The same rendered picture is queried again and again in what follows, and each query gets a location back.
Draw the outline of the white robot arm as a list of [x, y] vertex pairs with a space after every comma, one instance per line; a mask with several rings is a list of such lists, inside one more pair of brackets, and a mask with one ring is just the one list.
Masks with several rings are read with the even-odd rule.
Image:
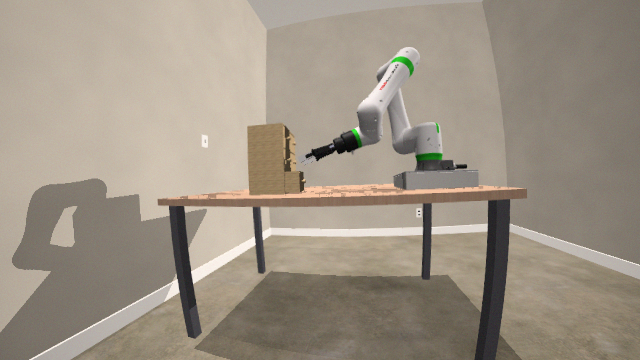
[[442, 160], [441, 129], [437, 123], [422, 123], [410, 129], [401, 86], [419, 65], [420, 55], [416, 49], [406, 47], [394, 57], [378, 70], [379, 84], [359, 105], [359, 127], [343, 131], [340, 135], [345, 150], [353, 155], [354, 150], [379, 142], [383, 136], [382, 118], [387, 108], [393, 148], [402, 155], [415, 152], [415, 171], [467, 169], [467, 164]]

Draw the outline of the small wooden chest of drawers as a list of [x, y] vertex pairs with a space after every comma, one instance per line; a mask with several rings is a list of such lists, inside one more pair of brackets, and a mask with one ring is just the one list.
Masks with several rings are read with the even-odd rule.
[[[247, 126], [249, 195], [285, 193], [283, 123]], [[290, 132], [290, 131], [289, 131]]]

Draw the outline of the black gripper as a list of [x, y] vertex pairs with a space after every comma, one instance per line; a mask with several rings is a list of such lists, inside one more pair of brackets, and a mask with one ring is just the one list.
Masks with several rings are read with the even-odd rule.
[[316, 160], [319, 161], [319, 159], [334, 153], [334, 151], [337, 151], [338, 154], [344, 153], [346, 151], [343, 144], [344, 142], [340, 137], [333, 139], [333, 143], [317, 149], [311, 149], [311, 152], [298, 157], [299, 162], [303, 162], [304, 165], [306, 165]]

